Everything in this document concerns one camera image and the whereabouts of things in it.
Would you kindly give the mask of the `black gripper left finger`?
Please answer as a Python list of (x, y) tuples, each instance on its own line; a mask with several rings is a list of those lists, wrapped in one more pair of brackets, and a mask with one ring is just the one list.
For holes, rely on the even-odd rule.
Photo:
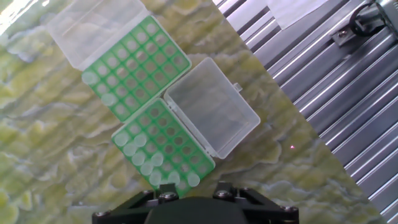
[(178, 200), (175, 184), (162, 184), (157, 190), (144, 190), (112, 210), (95, 212), (92, 224), (142, 224), (158, 205)]

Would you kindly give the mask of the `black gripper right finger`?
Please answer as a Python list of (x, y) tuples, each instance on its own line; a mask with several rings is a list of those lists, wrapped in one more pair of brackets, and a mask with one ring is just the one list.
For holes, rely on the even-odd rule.
[(248, 223), (299, 224), (297, 207), (278, 205), (249, 187), (234, 187), (230, 182), (218, 182), (213, 199), (237, 205)]

